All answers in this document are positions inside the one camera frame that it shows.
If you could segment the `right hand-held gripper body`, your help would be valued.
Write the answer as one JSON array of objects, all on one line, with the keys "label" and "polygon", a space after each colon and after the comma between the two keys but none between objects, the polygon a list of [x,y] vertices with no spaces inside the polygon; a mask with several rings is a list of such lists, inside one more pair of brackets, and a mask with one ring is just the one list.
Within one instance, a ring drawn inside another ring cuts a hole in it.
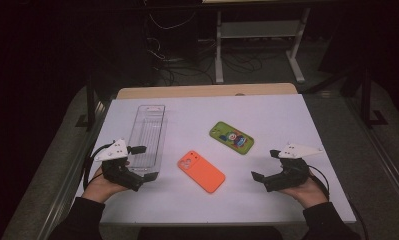
[{"label": "right hand-held gripper body", "polygon": [[309,177],[309,166],[304,157],[322,153],[319,148],[288,143],[279,153],[282,171],[264,178],[263,184],[268,192],[279,191],[303,184]]}]

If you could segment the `clear plastic bin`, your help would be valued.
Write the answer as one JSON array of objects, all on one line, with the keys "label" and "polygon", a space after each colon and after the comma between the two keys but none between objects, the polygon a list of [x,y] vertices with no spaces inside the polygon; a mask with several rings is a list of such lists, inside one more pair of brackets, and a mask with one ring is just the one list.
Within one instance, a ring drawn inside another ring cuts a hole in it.
[{"label": "clear plastic bin", "polygon": [[128,145],[145,146],[146,150],[130,154],[128,168],[140,176],[160,171],[166,131],[165,110],[164,105],[138,107]]}]

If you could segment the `white metal desk frame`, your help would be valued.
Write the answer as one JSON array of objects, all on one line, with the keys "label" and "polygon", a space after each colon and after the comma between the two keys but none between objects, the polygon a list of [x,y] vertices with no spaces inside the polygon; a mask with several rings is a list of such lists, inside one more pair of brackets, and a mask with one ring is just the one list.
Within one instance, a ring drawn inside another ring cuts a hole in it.
[{"label": "white metal desk frame", "polygon": [[216,12],[216,83],[224,82],[222,41],[226,39],[291,38],[285,51],[290,69],[298,83],[305,77],[297,62],[310,7],[272,8],[276,0],[204,0],[206,6],[219,6]]}]

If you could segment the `orange phone case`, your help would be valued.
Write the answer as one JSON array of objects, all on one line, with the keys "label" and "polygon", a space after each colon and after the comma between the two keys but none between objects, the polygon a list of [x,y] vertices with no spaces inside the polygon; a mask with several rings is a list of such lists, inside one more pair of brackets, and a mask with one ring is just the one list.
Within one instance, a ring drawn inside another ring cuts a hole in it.
[{"label": "orange phone case", "polygon": [[226,179],[223,172],[195,151],[187,152],[177,166],[207,193],[214,193]]}]

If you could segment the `green printed phone case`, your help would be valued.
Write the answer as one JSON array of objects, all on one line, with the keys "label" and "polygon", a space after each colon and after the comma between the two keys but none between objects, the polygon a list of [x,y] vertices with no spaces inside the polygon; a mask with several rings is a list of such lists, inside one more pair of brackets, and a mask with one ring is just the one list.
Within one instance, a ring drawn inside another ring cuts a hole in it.
[{"label": "green printed phone case", "polygon": [[241,155],[246,155],[254,145],[253,137],[223,121],[210,129],[209,136]]}]

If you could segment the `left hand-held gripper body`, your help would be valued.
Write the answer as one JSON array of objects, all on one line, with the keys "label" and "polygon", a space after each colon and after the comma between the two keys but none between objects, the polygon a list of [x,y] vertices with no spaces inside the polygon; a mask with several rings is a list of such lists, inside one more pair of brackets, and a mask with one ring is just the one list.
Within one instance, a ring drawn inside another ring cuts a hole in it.
[{"label": "left hand-held gripper body", "polygon": [[138,191],[144,179],[128,169],[128,156],[136,154],[129,154],[127,147],[123,139],[106,144],[94,153],[94,161],[101,163],[102,174],[105,179],[133,191]]}]

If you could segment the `black metal stand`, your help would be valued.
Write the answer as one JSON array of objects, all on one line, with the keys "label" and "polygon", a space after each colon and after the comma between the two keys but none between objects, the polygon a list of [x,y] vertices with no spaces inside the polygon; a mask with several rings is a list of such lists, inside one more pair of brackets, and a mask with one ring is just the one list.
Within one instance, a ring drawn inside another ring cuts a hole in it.
[{"label": "black metal stand", "polygon": [[370,78],[369,70],[365,68],[363,70],[363,79],[361,84],[360,116],[369,129],[372,129],[376,125],[388,124],[379,110],[371,109],[371,86],[372,80]]},{"label": "black metal stand", "polygon": [[86,131],[89,132],[93,129],[96,121],[96,100],[95,100],[95,89],[93,86],[92,77],[89,76],[86,80],[86,104],[87,112],[79,116],[76,127],[85,127]]}]

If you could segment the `person's right hand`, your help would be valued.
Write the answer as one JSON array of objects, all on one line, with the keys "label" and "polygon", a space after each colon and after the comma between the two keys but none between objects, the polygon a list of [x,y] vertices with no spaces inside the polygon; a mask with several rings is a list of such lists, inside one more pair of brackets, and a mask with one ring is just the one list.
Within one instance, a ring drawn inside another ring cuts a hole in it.
[{"label": "person's right hand", "polygon": [[326,203],[328,198],[313,177],[314,175],[310,174],[303,184],[282,189],[281,193],[293,197],[304,209]]}]

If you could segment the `person's left hand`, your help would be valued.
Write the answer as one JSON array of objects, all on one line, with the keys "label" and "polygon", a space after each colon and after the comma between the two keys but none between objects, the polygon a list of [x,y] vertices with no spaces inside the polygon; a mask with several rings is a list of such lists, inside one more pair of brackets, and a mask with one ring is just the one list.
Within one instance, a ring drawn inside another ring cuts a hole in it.
[{"label": "person's left hand", "polygon": [[112,183],[105,179],[102,174],[102,168],[98,168],[81,197],[97,203],[105,203],[116,193],[125,190],[126,187]]}]

